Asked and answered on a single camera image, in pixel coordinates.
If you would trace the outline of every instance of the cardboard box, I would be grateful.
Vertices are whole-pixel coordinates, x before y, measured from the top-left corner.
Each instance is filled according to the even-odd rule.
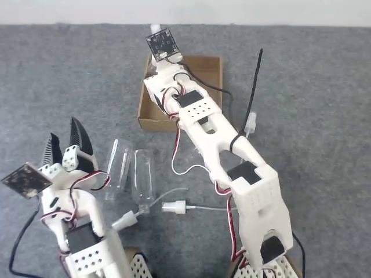
[[[215,87],[223,88],[223,61],[221,57],[184,56],[183,62],[187,64],[191,71],[201,80]],[[209,95],[221,108],[223,93],[212,90],[202,84],[200,85],[208,91]],[[151,101],[144,83],[141,87],[137,117],[141,128],[144,130],[176,131],[175,121],[170,120],[168,116],[163,114],[157,105]]]

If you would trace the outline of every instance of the black cable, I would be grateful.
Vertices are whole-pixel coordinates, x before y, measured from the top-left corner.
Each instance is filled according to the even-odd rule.
[[[299,247],[301,249],[301,256],[303,258],[303,262],[301,264],[301,274],[303,275],[303,278],[305,278],[305,250],[304,250],[304,247],[303,247],[302,243],[297,238],[297,236],[295,235],[294,232],[292,232],[292,236],[294,237],[295,241],[297,242],[297,244],[299,245]]]
[[[263,48],[260,49],[259,56],[257,58],[257,65],[256,65],[256,69],[255,69],[253,87],[251,89],[251,95],[250,95],[248,110],[246,111],[246,115],[245,115],[245,120],[243,121],[241,129],[239,130],[238,134],[230,142],[230,152],[231,153],[233,153],[233,145],[234,145],[235,141],[238,139],[238,137],[245,135],[245,126],[246,126],[246,123],[248,122],[250,111],[251,111],[251,106],[252,106],[253,100],[254,100],[255,88],[256,88],[256,82],[257,82],[257,75],[259,73],[262,55],[263,55]]]
[[[187,75],[187,76],[191,79],[191,75],[187,74],[186,72],[177,72],[177,73],[174,74],[174,76],[173,76],[174,81],[176,81],[176,78],[175,78],[175,77],[176,77],[177,75],[180,75],[180,74]]]
[[[258,59],[257,59],[257,65],[256,65],[256,69],[255,69],[255,74],[254,74],[254,81],[253,81],[253,87],[251,89],[251,95],[250,95],[248,110],[246,111],[245,120],[243,121],[241,129],[239,130],[240,135],[242,135],[244,133],[246,123],[248,122],[248,119],[249,119],[251,106],[252,106],[253,100],[254,100],[255,88],[256,88],[256,83],[257,83],[257,75],[259,74],[262,55],[263,55],[263,48],[261,48],[260,51],[259,51],[259,56],[258,56]]]
[[[13,269],[14,259],[15,259],[15,256],[16,256],[18,245],[19,245],[19,243],[20,243],[20,241],[21,241],[24,233],[26,232],[27,228],[31,225],[31,223],[35,219],[36,215],[39,213],[39,210],[40,210],[40,198],[39,198],[38,195],[37,195],[37,201],[38,201],[38,204],[37,204],[36,210],[33,212],[33,214],[31,215],[31,217],[24,224],[24,226],[23,226],[22,230],[20,231],[20,233],[19,233],[16,241],[14,242],[13,248],[12,248],[12,253],[10,255],[9,267],[8,268],[9,268],[9,271],[11,272],[11,274],[13,274],[15,276],[28,277],[28,278],[42,278],[42,277],[37,276],[37,275],[32,275],[32,274],[27,274],[27,273],[21,273],[21,272],[15,271]]]
[[[230,119],[230,122],[231,122],[232,126],[235,127],[235,125],[234,125],[234,120],[233,120],[233,111],[232,111],[232,105],[233,105],[233,100],[234,100],[234,99],[233,99],[233,95],[232,95],[232,93],[229,92],[228,90],[224,90],[224,89],[221,89],[221,88],[215,87],[215,86],[213,86],[213,85],[210,85],[210,84],[204,82],[203,80],[199,79],[199,78],[198,78],[198,77],[197,77],[197,76],[196,76],[196,75],[195,75],[195,74],[190,70],[190,68],[189,68],[189,66],[188,66],[187,64],[184,64],[184,63],[182,63],[182,62],[178,62],[178,64],[184,66],[184,68],[188,71],[188,73],[189,73],[190,75],[192,75],[192,77],[193,77],[194,79],[196,79],[199,83],[203,84],[203,85],[206,86],[206,87],[209,87],[210,89],[213,89],[213,90],[216,90],[216,91],[219,91],[219,92],[222,92],[222,93],[225,93],[225,94],[228,94],[228,95],[229,95],[229,97],[230,97],[230,101],[229,101],[229,103],[228,103],[228,117],[229,117],[229,119]]]

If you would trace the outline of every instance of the robotic arm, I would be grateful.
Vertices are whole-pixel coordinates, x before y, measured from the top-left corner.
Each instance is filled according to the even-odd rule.
[[[263,268],[293,246],[289,212],[281,196],[277,172],[245,137],[237,137],[237,131],[207,91],[178,64],[182,56],[170,31],[157,32],[147,42],[157,68],[157,74],[144,80],[152,101],[163,113],[179,119],[179,127],[202,155],[210,180],[232,193],[245,257],[253,268]],[[245,162],[226,171],[219,153],[230,150],[233,141],[232,153]]]
[[[70,277],[131,277],[119,236],[105,227],[98,202],[83,190],[95,187],[95,176],[104,172],[98,171],[88,134],[77,119],[72,118],[63,156],[58,137],[51,134],[42,165],[36,169],[26,163],[3,182],[26,198],[42,192],[41,220],[56,235]]]

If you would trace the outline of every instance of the white wall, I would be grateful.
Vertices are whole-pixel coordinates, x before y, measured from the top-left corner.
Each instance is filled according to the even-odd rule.
[[[0,24],[371,26],[371,0],[0,0]]]

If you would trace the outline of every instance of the clear plastic bottle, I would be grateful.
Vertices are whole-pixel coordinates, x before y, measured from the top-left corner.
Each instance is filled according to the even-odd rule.
[[[150,204],[154,201],[153,185],[153,153],[147,149],[137,149],[132,158],[132,196],[139,211],[150,212]]]
[[[125,189],[132,153],[133,144],[130,141],[124,139],[111,141],[105,168],[111,182],[106,190],[105,200],[115,200],[118,193]]]

